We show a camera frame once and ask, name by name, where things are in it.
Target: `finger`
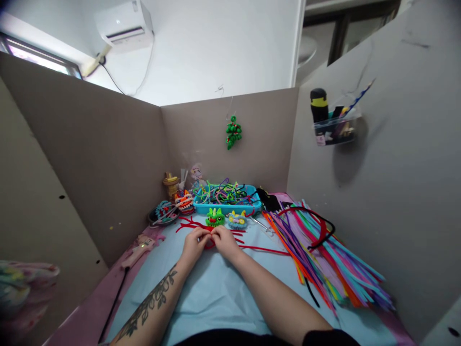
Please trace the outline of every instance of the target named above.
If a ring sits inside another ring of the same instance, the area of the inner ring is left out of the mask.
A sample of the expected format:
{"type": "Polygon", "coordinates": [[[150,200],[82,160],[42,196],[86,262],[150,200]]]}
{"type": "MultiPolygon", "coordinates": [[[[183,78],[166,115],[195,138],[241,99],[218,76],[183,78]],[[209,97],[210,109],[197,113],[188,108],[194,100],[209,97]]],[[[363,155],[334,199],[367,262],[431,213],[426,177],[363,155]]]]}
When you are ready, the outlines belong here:
{"type": "Polygon", "coordinates": [[[200,240],[200,243],[198,243],[199,246],[200,246],[201,248],[204,248],[205,245],[207,244],[208,240],[210,240],[210,239],[211,239],[211,234],[205,235],[205,236],[202,237],[202,239],[200,240]]]}
{"type": "Polygon", "coordinates": [[[200,227],[197,227],[197,228],[194,228],[194,230],[191,232],[191,234],[194,235],[194,237],[196,238],[200,238],[206,234],[210,234],[210,231],[206,230],[206,229],[203,229],[203,228],[200,228],[200,227]]]}
{"type": "Polygon", "coordinates": [[[219,237],[219,235],[214,234],[211,237],[213,238],[213,241],[215,242],[216,245],[221,243],[221,238],[219,237]]]}
{"type": "Polygon", "coordinates": [[[213,228],[211,233],[221,235],[223,231],[226,231],[226,228],[224,226],[218,226],[218,227],[213,228]]]}

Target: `hole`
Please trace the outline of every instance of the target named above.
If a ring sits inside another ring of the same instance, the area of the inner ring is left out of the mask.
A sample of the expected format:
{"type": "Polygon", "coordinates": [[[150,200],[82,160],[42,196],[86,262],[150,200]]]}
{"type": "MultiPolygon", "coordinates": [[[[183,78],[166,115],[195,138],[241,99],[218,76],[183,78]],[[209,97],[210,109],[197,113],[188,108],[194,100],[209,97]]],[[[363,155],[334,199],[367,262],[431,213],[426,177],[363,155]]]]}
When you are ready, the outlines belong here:
{"type": "Polygon", "coordinates": [[[451,327],[448,327],[448,331],[450,332],[451,335],[455,336],[455,337],[459,337],[460,336],[460,333],[454,329],[454,328],[451,328],[451,327]]]}

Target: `gray cardboard wall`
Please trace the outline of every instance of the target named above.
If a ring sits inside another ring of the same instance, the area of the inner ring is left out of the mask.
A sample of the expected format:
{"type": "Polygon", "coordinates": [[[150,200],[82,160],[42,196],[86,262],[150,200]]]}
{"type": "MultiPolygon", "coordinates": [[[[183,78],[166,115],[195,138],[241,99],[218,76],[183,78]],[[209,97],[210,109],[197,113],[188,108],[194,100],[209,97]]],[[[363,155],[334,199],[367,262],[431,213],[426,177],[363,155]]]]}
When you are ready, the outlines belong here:
{"type": "Polygon", "coordinates": [[[21,345],[39,346],[91,293],[107,266],[0,78],[0,259],[60,269],[56,295],[21,345]]]}
{"type": "Polygon", "coordinates": [[[385,275],[416,342],[461,293],[460,6],[418,1],[302,85],[291,151],[288,193],[385,275]],[[361,138],[317,147],[310,91],[333,101],[353,90],[372,41],[358,92],[376,82],[360,102],[361,138]]]}
{"type": "Polygon", "coordinates": [[[112,265],[164,198],[160,108],[4,53],[0,75],[112,265]]]}
{"type": "Polygon", "coordinates": [[[236,111],[242,139],[230,150],[230,97],[162,107],[177,172],[199,162],[204,178],[215,184],[228,177],[231,183],[285,192],[297,99],[298,88],[234,96],[229,119],[236,111]]]}

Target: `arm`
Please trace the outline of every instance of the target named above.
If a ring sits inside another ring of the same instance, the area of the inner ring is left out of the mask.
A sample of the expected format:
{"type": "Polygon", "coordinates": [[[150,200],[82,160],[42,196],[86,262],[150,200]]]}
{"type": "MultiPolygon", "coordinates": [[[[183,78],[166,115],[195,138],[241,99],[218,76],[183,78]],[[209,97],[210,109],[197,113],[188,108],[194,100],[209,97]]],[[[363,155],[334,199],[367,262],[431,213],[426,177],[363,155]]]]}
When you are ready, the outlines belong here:
{"type": "Polygon", "coordinates": [[[210,238],[211,235],[207,230],[198,227],[187,235],[178,263],[147,295],[111,342],[111,346],[160,344],[184,282],[210,238]]]}
{"type": "Polygon", "coordinates": [[[274,335],[302,345],[308,332],[332,329],[309,303],[244,253],[227,228],[216,227],[211,234],[221,255],[242,275],[274,335]]]}

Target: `scissors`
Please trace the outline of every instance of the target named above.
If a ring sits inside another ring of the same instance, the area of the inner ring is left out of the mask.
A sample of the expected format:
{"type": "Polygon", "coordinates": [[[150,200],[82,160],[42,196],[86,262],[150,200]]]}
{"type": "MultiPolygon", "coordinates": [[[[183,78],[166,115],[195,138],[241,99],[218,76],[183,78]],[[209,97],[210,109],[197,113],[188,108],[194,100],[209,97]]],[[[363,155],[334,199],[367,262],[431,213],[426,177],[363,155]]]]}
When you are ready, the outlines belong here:
{"type": "Polygon", "coordinates": [[[252,219],[255,223],[257,223],[258,225],[260,225],[262,228],[265,229],[265,232],[267,233],[267,235],[269,236],[274,236],[274,232],[270,229],[270,228],[267,228],[265,225],[263,225],[261,222],[259,222],[258,220],[256,220],[253,216],[250,216],[250,219],[252,219]]]}

